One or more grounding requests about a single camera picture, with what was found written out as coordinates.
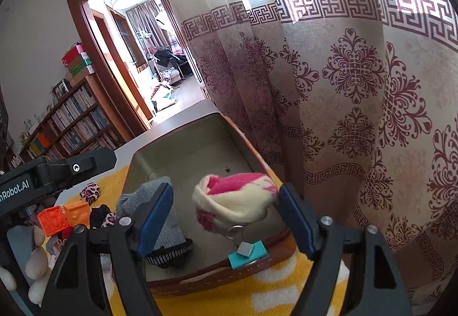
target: tiled floor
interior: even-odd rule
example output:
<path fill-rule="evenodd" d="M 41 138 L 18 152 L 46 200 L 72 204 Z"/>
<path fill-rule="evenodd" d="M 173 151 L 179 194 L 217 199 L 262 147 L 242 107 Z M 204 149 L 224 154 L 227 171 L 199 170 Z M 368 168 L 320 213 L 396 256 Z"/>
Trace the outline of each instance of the tiled floor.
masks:
<path fill-rule="evenodd" d="M 153 127 L 205 99 L 194 76 L 187 76 L 184 81 L 180 81 L 179 88 L 175 90 L 173 96 L 176 98 L 176 103 L 157 112 L 152 123 Z"/>

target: yellow towel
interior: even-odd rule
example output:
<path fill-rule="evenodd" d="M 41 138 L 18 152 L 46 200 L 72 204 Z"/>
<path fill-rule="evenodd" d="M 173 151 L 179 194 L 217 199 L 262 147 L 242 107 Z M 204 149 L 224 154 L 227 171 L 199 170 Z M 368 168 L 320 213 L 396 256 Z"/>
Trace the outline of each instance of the yellow towel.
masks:
<path fill-rule="evenodd" d="M 112 211 L 121 194 L 128 166 L 100 179 L 100 198 L 91 205 L 106 204 Z M 68 202 L 78 201 L 79 196 Z M 305 281 L 312 262 L 299 252 L 248 278 L 220 286 L 212 290 L 176 297 L 155 297 L 157 306 L 164 316 L 212 315 L 212 316 L 289 316 Z M 347 288 L 347 269 L 341 266 L 339 280 L 327 316 L 337 316 L 342 308 Z M 125 316 L 116 286 L 110 296 L 114 316 Z"/>

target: metal bolt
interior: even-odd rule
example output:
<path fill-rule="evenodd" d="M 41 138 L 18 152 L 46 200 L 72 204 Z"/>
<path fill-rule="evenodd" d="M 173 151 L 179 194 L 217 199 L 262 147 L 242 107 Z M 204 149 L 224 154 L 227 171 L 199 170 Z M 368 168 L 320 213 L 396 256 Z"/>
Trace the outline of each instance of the metal bolt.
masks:
<path fill-rule="evenodd" d="M 130 219 L 130 217 L 123 217 L 119 220 L 119 224 L 121 226 L 128 226 L 130 223 L 132 223 L 132 219 Z"/>
<path fill-rule="evenodd" d="M 84 231 L 84 226 L 83 224 L 78 224 L 75 228 L 73 228 L 73 230 L 76 232 L 76 233 L 81 233 Z"/>
<path fill-rule="evenodd" d="M 327 215 L 324 215 L 323 217 L 321 217 L 320 221 L 325 226 L 330 226 L 332 223 L 334 223 L 334 220 L 331 217 L 328 217 Z"/>
<path fill-rule="evenodd" d="M 370 233 L 370 234 L 376 234 L 378 232 L 378 228 L 376 226 L 374 226 L 373 224 L 369 224 L 367 226 L 367 231 Z"/>

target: orange plastic cube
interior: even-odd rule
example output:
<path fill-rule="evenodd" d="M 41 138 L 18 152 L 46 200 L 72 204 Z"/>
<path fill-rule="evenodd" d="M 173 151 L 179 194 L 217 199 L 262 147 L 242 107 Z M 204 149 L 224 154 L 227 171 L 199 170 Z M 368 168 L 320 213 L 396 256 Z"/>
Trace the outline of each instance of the orange plastic cube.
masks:
<path fill-rule="evenodd" d="M 77 226 L 78 224 L 84 224 L 89 228 L 89 216 L 91 215 L 91 209 L 87 202 L 72 202 L 71 204 L 65 204 L 62 206 L 62 208 L 68 222 L 73 227 Z"/>
<path fill-rule="evenodd" d="M 71 227 L 60 206 L 45 209 L 37 217 L 46 237 L 51 237 L 65 228 Z"/>

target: silver metal square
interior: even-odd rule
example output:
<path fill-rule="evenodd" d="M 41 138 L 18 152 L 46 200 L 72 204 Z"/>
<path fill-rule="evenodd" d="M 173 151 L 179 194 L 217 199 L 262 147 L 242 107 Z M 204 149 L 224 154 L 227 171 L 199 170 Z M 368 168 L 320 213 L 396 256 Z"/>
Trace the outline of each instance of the silver metal square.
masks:
<path fill-rule="evenodd" d="M 253 251 L 253 245 L 249 244 L 248 242 L 242 242 L 237 249 L 237 254 L 246 256 L 247 258 L 250 257 L 251 252 Z"/>

